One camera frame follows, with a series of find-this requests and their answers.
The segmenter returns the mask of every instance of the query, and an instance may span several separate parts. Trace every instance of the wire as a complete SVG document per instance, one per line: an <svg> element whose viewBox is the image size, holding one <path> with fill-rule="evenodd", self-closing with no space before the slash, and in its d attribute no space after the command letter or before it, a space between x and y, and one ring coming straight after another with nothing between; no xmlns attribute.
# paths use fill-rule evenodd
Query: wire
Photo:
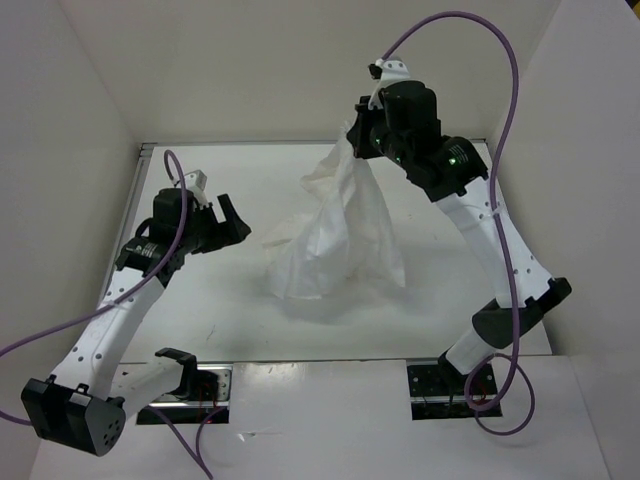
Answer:
<svg viewBox="0 0 640 480"><path fill-rule="evenodd" d="M200 451L200 439L202 438L204 426L207 425L214 416L216 416L224 409L225 407L215 408L212 412L209 412L206 417L204 417L204 420L202 420L202 422L200 422L200 425L198 426L198 432L196 433L196 451L194 452L185 438L173 424L173 422L162 412L162 410L158 410L157 408L152 406L147 406L147 410L154 413L160 420L167 424L167 426L171 429L171 431L176 436L178 441L182 444L187 453L191 456L191 458L193 458L193 461L198 464L198 466L202 469L209 480L213 480L213 474L207 468L207 465L204 463L204 459L202 458L202 452Z"/></svg>
<svg viewBox="0 0 640 480"><path fill-rule="evenodd" d="M522 431L529 424L529 422L531 421L531 418L533 418L533 413L535 411L535 405L536 405L535 395L533 392L533 386L531 385L531 381L527 377L524 370L522 370L522 368L518 365L518 356L520 354L520 311L518 309L518 290L516 288L516 279L513 273L513 265L511 262L511 254L509 252L509 245L507 243L507 238L504 233L504 227L502 225L500 214L497 211L498 201L496 198L496 180L498 176L498 167L500 165L502 151L504 149L505 142L507 141L507 136L509 135L509 130L511 129L511 124L513 123L513 117L516 111L516 105L518 103L518 90L520 87L518 62L516 59L515 52L513 51L513 47L509 43L509 40L507 39L505 34L498 27L496 27L489 20L479 15L475 15L473 13L468 13L468 12L461 12L461 11L441 12L441 13L437 13L435 15L431 15L427 18L422 19L421 21L416 23L413 27L411 27L409 30L407 30L404 34L402 34L402 36L400 36L400 38L384 53L384 55L382 55L381 58L383 60L386 60L398 49L400 45L402 45L415 32L420 30L425 25L443 18L463 18L465 20L471 20L472 22L478 23L483 27L487 28L488 30L490 30L491 33L493 33L498 38L498 40L500 40L500 43L506 50L507 56L509 57L509 64L511 66L511 77L512 77L511 101L509 102L509 110L507 113L507 118L504 122L504 128L502 129L500 139L498 140L498 145L496 147L496 152L493 158L493 165L491 167L491 173L489 175L489 202L491 204L491 210L495 212L493 215L493 218L495 219L496 230L498 232L500 247L502 248L505 268L507 270L507 279L509 281L509 293L511 296L511 317L513 321L513 347L512 347L511 357L504 355L502 353L494 353L493 355L489 355L487 358L480 361L480 363L469 373L469 375L467 376L467 380L464 384L464 396L467 401L467 405L469 405L469 408L474 410L475 419L478 425L480 425L480 427L482 427L483 430L489 433L492 433L494 435L506 436L506 435L512 435ZM471 384L475 376L482 369L482 367L485 366L487 363L489 363L495 357L506 358L510 361L507 377L504 381L504 384L502 385L502 388L492 400L486 403L483 403L481 405L477 404L476 402L474 402L473 397L471 395ZM511 388L511 384L513 383L513 379L515 377L516 371L520 372L520 374L524 378L524 381L527 384L527 388L529 389L529 392L531 395L531 407L529 409L529 413L527 414L526 419L520 425L513 428L512 430L508 430L505 432L491 430L482 424L478 414L479 412L490 410L498 405L500 400L502 400L502 398L507 394L507 392Z"/></svg>
<svg viewBox="0 0 640 480"><path fill-rule="evenodd" d="M213 480L213 475L211 474L211 472L209 471L209 469L205 465L204 461L202 460L202 457L200 456L199 450L198 450L197 454L196 454L196 452L193 451L193 449L189 446L189 444L187 443L185 438L178 431L178 429L173 424L173 422L169 419L169 417L167 417L161 410L158 410L155 407L147 406L147 409L149 411L151 411L152 413L154 413L160 420L162 420L164 423L167 424L167 426L171 429L171 431L176 436L178 441L182 444L182 446L187 451L187 453L191 456L191 458L193 458L193 461L198 464L198 466L202 469L202 471L205 473L205 475L207 476L207 478L209 480ZM202 428L202 426L203 425L200 424L200 427L198 428L198 435L200 434L200 429ZM197 449L197 445L198 445L198 436L196 436L196 449Z"/></svg>
<svg viewBox="0 0 640 480"><path fill-rule="evenodd" d="M196 433L196 455L198 456L198 458L200 459L203 465L204 465L204 459L202 458L202 453L200 452L200 438L202 437L202 431L204 430L204 426L207 425L213 417L215 417L218 413L220 413L224 409L225 407L214 408L213 411L211 411L206 417L204 417L204 420L200 422L200 426L198 427L198 432Z"/></svg>
<svg viewBox="0 0 640 480"><path fill-rule="evenodd" d="M169 160L173 162L178 172L178 179L180 181L180 191L181 191L180 198L182 202L182 209L180 210L180 221L178 222L178 231L176 232L176 236L173 239L173 242L171 243L169 250L167 250L166 255L162 258L162 260L160 260L158 265L156 265L156 267L153 270L151 270L151 272L149 272L149 274L146 277L140 280L138 284L133 286L130 290L127 290L126 292L124 292L118 298L116 298L113 301L113 303L109 303L104 307L100 307L93 313L83 315L74 320L70 320L58 326L43 330L39 333L34 333L33 335L25 337L22 340L18 340L17 342L12 343L11 345L8 345L4 347L2 350L0 350L0 358L4 357L9 352L12 352L24 345L27 345L28 343L35 342L36 340L40 340L41 338L48 337L49 335L53 335L54 333L61 332L62 330L65 330L67 328L75 327L76 325L80 325L81 323L88 322L93 318L96 318L104 313L107 313L108 311L113 309L116 305L122 303L123 301L128 299L131 295L135 294L140 289L142 289L147 283L151 281L151 279L153 279L160 272L160 270L162 270L162 268L164 268L164 266L167 264L167 262L169 262L169 259L178 248L178 245L180 244L180 239L182 238L182 234L184 232L184 226L187 222L187 187L186 187L186 182L184 178L184 173L182 171L182 166L180 165L180 162L178 161L178 158L176 157L175 153L173 153L171 150L164 151L165 169L167 170L169 178L171 179L172 182L173 182L173 175L171 175L171 169L169 168ZM2 410L0 410L0 418L2 418L3 420L7 420L9 422L17 423L19 425L25 425L25 426L31 425L31 422L29 420L14 417L13 415L10 415Z"/></svg>

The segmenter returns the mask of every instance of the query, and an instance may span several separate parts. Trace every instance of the white cloth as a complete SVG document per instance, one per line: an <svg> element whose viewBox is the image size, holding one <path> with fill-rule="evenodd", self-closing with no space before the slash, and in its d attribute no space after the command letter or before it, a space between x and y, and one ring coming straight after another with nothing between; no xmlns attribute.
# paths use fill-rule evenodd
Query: white cloth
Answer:
<svg viewBox="0 0 640 480"><path fill-rule="evenodd" d="M320 298L347 278L382 277L404 286L404 264L389 210L366 160L356 159L347 128L302 187L322 204L280 223L262 244L269 290L280 298Z"/></svg>

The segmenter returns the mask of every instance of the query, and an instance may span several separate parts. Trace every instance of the white cable clip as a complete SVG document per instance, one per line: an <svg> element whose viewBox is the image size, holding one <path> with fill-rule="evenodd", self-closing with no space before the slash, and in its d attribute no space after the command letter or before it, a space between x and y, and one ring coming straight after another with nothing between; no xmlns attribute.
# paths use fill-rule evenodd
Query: white cable clip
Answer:
<svg viewBox="0 0 640 480"><path fill-rule="evenodd" d="M504 210L504 203L498 202L498 206L494 210L491 210L491 213L489 214L489 217L493 218L496 215L500 215L503 210Z"/></svg>
<svg viewBox="0 0 640 480"><path fill-rule="evenodd" d="M488 213L484 213L484 210L481 210L481 211L483 213L480 213L478 215L478 219L477 220L473 220L473 221L469 222L467 225L459 226L458 230L460 232L466 232L468 230L476 228L482 222L495 221L495 216L496 215L500 215L504 211L504 202L498 202L497 207L494 210L490 210Z"/></svg>
<svg viewBox="0 0 640 480"><path fill-rule="evenodd" d="M116 303L115 300L109 300L108 302L104 302L105 307L111 307L109 310L126 310L126 307L122 305L124 300L120 303Z"/></svg>

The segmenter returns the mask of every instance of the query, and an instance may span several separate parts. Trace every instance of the white tabletop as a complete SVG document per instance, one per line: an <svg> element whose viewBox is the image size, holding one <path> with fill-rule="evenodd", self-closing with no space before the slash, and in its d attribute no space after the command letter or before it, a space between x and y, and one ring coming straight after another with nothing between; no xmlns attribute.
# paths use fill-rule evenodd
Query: white tabletop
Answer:
<svg viewBox="0 0 640 480"><path fill-rule="evenodd" d="M489 161L483 143L476 144ZM407 287L350 283L322 300L282 301L266 289L261 239L281 220L311 213L318 202L299 185L329 144L235 144L171 147L185 172L209 178L210 201L228 193L253 233L240 245L189 257L146 316L124 362L146 362L161 347L202 361L341 360L437 357L488 303L490 285L464 239L404 172L371 160L404 256ZM134 205L137 225L169 185L156 147ZM214 201L214 210L220 212ZM550 354L542 325L523 354Z"/></svg>
<svg viewBox="0 0 640 480"><path fill-rule="evenodd" d="M526 357L537 397L522 433L491 437L473 419L412 421L406 364L320 362L234 368L229 424L205 427L216 480L607 480L566 357ZM494 362L502 383L508 363ZM524 418L522 380L502 401L508 429ZM193 445L196 425L180 425ZM105 457L42 442L31 480L204 479L164 425L129 422Z"/></svg>

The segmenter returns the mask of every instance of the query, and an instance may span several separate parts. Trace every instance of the black bracket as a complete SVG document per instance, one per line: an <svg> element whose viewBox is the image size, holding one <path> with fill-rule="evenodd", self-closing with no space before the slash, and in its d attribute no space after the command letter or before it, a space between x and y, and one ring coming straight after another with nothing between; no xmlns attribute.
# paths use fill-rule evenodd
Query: black bracket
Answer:
<svg viewBox="0 0 640 480"><path fill-rule="evenodd" d="M115 445L126 415L120 397L101 400L83 391L34 378L22 390L29 420L38 437L101 457Z"/></svg>

